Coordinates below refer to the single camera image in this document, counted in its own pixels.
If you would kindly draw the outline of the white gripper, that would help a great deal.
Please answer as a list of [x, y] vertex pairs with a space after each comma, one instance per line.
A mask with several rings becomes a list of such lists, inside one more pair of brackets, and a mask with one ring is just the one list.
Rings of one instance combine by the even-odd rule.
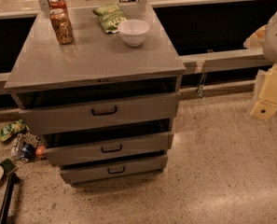
[[[243, 43], [246, 49], [261, 49], [266, 26], [252, 33]], [[268, 71], [259, 70], [256, 75], [255, 104], [250, 116], [258, 120], [270, 119], [277, 112], [277, 63]]]

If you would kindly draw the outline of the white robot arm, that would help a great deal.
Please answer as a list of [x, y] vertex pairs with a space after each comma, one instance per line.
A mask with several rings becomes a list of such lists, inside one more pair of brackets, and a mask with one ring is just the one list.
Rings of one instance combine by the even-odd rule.
[[256, 75], [256, 101], [250, 117], [267, 120], [277, 112], [277, 11], [268, 23], [252, 33], [243, 43], [247, 49], [261, 49], [267, 60], [273, 62], [267, 72]]

